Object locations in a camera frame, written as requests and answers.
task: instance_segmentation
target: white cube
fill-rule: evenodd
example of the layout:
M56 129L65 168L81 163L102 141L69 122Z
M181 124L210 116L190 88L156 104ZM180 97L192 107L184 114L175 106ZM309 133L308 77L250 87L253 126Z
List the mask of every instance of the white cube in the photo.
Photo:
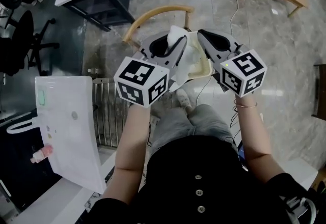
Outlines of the white cube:
M220 82L242 97L259 88L267 67L255 50L250 50L221 63Z
M149 107L168 90L169 69L125 57L114 76L120 98Z

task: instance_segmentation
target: black office chair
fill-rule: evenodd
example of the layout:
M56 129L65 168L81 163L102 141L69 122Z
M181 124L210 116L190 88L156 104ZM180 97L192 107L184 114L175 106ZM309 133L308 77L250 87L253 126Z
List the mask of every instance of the black office chair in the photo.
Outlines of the black office chair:
M8 16L1 16L0 17L0 18L7 18L5 29L7 28L7 26L9 24L13 25L13 26L17 26L17 21L12 18L12 15L14 14L14 10L17 9L20 6L21 1L22 0L0 0L0 3L5 8L12 10L11 13Z
M40 34L34 33L34 22L32 13L26 11L17 23L14 34L11 39L0 38L0 72L9 76L16 74L24 68L24 59L30 49L32 49L31 59L28 67L37 66L40 76L47 76L48 71L42 70L40 60L40 50L47 47L59 48L59 43L41 44L44 33L48 25L55 24L56 20L48 20Z

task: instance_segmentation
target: person's left arm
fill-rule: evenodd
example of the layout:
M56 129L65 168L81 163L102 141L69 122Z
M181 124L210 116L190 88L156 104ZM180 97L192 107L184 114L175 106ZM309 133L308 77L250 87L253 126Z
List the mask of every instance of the person's left arm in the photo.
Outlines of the person's left arm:
M118 145L116 164L102 198L117 199L129 204L138 193L142 179L150 108L132 105Z

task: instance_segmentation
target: pink bottle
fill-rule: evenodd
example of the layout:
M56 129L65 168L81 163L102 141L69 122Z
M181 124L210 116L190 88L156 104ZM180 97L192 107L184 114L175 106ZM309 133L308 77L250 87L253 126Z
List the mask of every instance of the pink bottle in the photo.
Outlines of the pink bottle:
M45 158L49 157L53 152L52 145L46 144L43 148L38 150L36 153L33 154L33 157L31 158L32 163L39 163Z

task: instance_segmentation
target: white handle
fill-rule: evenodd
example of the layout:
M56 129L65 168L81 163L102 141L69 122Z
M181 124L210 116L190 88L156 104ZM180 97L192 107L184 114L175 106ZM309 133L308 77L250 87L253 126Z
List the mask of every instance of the white handle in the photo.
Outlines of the white handle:
M27 120L27 121L24 121L24 122L21 122L21 123L18 123L18 124L13 124L13 125L9 126L7 128L7 133L9 133L9 134L21 133L21 132L26 132L26 131L29 131L29 130L31 130L33 128L39 127L39 125L37 124L36 118L37 117L34 117L34 118L30 119L30 120ZM32 123L32 124L29 125L29 126L22 127L22 128L19 128L19 129L14 129L14 128L17 128L19 126L22 126L22 125L25 125L25 124L30 124L30 123Z

